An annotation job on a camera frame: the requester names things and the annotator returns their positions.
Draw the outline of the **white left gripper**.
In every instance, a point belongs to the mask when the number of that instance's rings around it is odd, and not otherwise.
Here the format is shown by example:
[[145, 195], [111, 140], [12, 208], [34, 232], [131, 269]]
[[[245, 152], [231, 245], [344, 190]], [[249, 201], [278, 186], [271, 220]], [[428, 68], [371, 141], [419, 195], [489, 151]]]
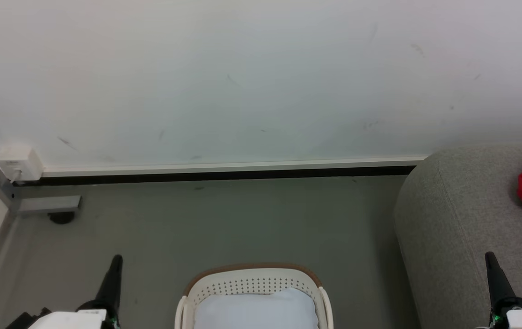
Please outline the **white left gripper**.
[[50, 312], [38, 317], [28, 329], [121, 329], [117, 312], [121, 300], [123, 257], [113, 256], [94, 300], [75, 312]]

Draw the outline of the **grey fabric sofa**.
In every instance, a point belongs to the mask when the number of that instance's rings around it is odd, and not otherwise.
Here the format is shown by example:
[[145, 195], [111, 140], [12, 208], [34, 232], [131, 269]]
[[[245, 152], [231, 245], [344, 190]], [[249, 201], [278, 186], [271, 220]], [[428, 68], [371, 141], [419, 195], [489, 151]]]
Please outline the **grey fabric sofa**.
[[522, 143], [445, 149], [420, 162], [394, 210], [422, 329], [489, 322], [486, 252], [522, 297]]

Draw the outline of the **white laundry basket brown rim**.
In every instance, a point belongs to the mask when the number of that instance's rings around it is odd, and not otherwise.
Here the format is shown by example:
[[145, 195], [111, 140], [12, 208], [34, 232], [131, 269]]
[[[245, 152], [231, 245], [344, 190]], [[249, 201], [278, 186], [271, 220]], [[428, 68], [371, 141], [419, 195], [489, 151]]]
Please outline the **white laundry basket brown rim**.
[[269, 295], [298, 289], [314, 303], [318, 329], [334, 329], [332, 304], [319, 277], [307, 267], [284, 263], [221, 266], [203, 271], [186, 285], [175, 312], [174, 329], [194, 329], [195, 312], [214, 295]]

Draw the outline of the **white cushion cloth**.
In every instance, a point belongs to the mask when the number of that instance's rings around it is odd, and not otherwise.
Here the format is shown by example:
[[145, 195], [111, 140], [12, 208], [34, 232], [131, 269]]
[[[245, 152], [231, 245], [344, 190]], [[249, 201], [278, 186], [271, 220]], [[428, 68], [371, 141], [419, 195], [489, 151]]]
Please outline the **white cushion cloth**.
[[298, 289], [211, 296], [197, 306], [194, 329], [319, 329], [311, 297]]

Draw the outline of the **white and black baseboard strip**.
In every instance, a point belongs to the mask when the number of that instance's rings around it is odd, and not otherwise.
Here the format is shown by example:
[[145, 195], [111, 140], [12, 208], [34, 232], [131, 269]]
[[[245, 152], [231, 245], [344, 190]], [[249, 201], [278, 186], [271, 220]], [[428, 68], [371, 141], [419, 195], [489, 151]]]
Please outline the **white and black baseboard strip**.
[[156, 182], [261, 180], [313, 177], [408, 175], [424, 156], [296, 160], [286, 162], [199, 163], [161, 166], [47, 168], [38, 180], [14, 187], [112, 185]]

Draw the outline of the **white wall power adapter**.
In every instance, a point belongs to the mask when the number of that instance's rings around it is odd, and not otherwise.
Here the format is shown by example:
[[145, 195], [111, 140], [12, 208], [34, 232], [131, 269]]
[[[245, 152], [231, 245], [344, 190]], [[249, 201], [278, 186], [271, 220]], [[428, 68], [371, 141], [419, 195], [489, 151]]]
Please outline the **white wall power adapter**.
[[44, 166], [36, 151], [23, 144], [14, 144], [0, 150], [0, 170], [10, 183], [41, 179]]

